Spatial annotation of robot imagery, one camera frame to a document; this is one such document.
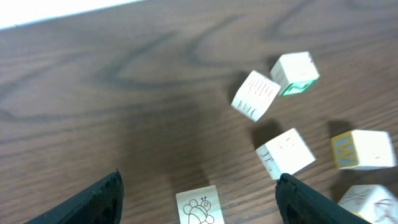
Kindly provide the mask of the wooden block green J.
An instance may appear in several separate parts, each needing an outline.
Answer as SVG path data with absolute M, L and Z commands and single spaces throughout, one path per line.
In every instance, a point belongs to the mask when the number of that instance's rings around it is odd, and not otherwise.
M 387 131 L 347 131 L 331 138 L 331 148 L 338 169 L 375 170 L 397 166 Z

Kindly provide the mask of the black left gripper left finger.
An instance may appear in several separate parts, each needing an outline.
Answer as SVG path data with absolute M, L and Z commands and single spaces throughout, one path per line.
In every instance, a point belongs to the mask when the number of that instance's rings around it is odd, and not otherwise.
M 26 224 L 119 224 L 124 186 L 118 170 Z

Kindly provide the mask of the wooden block bee picture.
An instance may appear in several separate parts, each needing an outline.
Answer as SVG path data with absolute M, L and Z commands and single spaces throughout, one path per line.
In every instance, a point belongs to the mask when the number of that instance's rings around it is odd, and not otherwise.
M 180 224 L 224 224 L 215 185 L 176 194 Z

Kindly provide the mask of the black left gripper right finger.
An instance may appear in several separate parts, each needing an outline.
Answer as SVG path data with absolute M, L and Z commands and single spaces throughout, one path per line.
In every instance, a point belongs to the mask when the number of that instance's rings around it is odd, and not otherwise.
M 288 173 L 277 181 L 275 199 L 284 223 L 369 224 Z

